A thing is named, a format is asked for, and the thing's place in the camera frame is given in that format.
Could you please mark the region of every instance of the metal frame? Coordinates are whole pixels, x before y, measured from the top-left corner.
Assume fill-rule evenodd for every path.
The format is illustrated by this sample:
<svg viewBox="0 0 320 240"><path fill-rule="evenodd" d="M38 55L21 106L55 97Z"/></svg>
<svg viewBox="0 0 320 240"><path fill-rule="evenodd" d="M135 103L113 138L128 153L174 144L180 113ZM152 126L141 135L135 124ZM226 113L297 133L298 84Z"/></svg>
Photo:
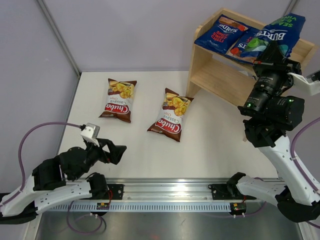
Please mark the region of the metal frame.
<svg viewBox="0 0 320 240"><path fill-rule="evenodd" d="M300 0L290 0L288 6L286 7L284 13L283 13L283 16L291 13L295 7L297 6L297 4L299 3Z"/></svg>
<svg viewBox="0 0 320 240"><path fill-rule="evenodd" d="M64 55L66 56L66 58L68 59L77 78L80 79L81 71L80 71L74 57L72 56L67 44L65 43L65 41L64 41L64 39L63 39L63 37L57 27L57 24L55 23L45 1L44 0L35 0L35 2L38 4L40 11L42 12L44 18L46 19L50 29L52 30L55 38L57 39L60 47L62 48L62 51L63 51Z"/></svg>

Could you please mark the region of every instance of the snack bag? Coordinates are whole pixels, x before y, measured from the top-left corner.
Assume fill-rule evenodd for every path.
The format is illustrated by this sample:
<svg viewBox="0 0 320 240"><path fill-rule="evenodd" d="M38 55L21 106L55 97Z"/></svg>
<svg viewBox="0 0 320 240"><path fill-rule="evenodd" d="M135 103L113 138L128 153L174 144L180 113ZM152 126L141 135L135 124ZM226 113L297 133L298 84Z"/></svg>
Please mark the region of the snack bag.
<svg viewBox="0 0 320 240"><path fill-rule="evenodd" d="M225 56L240 63L253 64L253 61L256 59L255 57L241 57L241 53L259 31L259 29L254 27L249 28Z"/></svg>
<svg viewBox="0 0 320 240"><path fill-rule="evenodd" d="M99 118L117 118L131 123L131 110L137 81L108 79L109 89L104 112Z"/></svg>
<svg viewBox="0 0 320 240"><path fill-rule="evenodd" d="M289 13L259 31L255 37L247 44L240 54L242 58L257 58L268 46L270 41L276 41L282 54L290 57L293 47L300 38L300 32L304 26L306 18L294 13Z"/></svg>
<svg viewBox="0 0 320 240"><path fill-rule="evenodd" d="M248 26L221 15L205 34L194 41L195 44L216 53L226 54L228 49L248 30Z"/></svg>
<svg viewBox="0 0 320 240"><path fill-rule="evenodd" d="M157 121L147 131L164 134L180 142L183 118L192 100L192 97L179 96L178 93L166 88Z"/></svg>

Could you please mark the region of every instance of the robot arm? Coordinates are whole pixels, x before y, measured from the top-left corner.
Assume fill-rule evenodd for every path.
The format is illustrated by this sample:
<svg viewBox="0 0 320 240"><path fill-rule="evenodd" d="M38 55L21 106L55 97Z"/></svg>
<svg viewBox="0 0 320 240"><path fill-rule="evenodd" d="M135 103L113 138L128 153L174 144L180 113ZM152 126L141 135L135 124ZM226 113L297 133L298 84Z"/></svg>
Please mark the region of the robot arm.
<svg viewBox="0 0 320 240"><path fill-rule="evenodd" d="M100 128L94 124L83 125L81 130L86 149L72 147L43 161L27 178L22 191L18 187L10 194L0 194L0 224L29 222L54 206L83 198L101 199L105 195L108 185L104 175L97 173L70 186L66 186L65 175L69 181L76 181L97 161L116 165L127 147L97 138ZM103 150L105 145L109 152Z"/></svg>
<svg viewBox="0 0 320 240"><path fill-rule="evenodd" d="M245 135L271 161L285 184L270 184L238 172L227 182L228 191L271 203L293 222L314 220L320 215L320 192L315 190L320 183L295 154L298 169L286 135L302 121L305 101L281 95L293 85L311 96L319 93L319 72L305 79L300 64L284 58L276 42L269 44L253 69L258 80L244 106L238 107L242 115L251 117L243 121Z"/></svg>

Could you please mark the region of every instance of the black bracket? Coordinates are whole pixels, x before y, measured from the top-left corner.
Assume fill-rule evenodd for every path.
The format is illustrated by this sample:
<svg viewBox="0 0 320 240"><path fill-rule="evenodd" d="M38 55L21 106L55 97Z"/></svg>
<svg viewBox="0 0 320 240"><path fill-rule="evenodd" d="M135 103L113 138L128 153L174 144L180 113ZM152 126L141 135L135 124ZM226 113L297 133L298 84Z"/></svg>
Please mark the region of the black bracket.
<svg viewBox="0 0 320 240"><path fill-rule="evenodd" d="M109 190L112 192L112 200L122 200L124 196L124 185L123 184L108 184ZM109 195L104 195L103 199L109 200Z"/></svg>
<svg viewBox="0 0 320 240"><path fill-rule="evenodd" d="M228 191L228 187L226 183L209 184L208 188L211 190L213 200L243 200L244 199L244 195L242 195L240 192L232 196L232 194ZM245 196L245 198L247 200L256 199L253 196Z"/></svg>

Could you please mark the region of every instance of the blue chip bag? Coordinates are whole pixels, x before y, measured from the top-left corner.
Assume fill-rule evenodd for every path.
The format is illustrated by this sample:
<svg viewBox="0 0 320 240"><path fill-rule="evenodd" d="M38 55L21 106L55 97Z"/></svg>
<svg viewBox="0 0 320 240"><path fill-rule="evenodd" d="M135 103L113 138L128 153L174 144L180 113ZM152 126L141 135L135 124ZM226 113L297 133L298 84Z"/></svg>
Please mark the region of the blue chip bag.
<svg viewBox="0 0 320 240"><path fill-rule="evenodd" d="M255 35L259 31L259 29L256 29L254 27L249 28L225 56L240 63L253 64L253 61L256 59L255 57L241 57L241 53L245 50L247 44L255 37Z"/></svg>
<svg viewBox="0 0 320 240"><path fill-rule="evenodd" d="M282 54L290 57L293 47L300 38L300 32L306 18L294 13L289 13L259 31L247 44L241 57L257 58L268 46L270 41L276 41Z"/></svg>
<svg viewBox="0 0 320 240"><path fill-rule="evenodd" d="M221 15L205 34L194 41L195 44L219 54L226 54L228 49L249 27Z"/></svg>

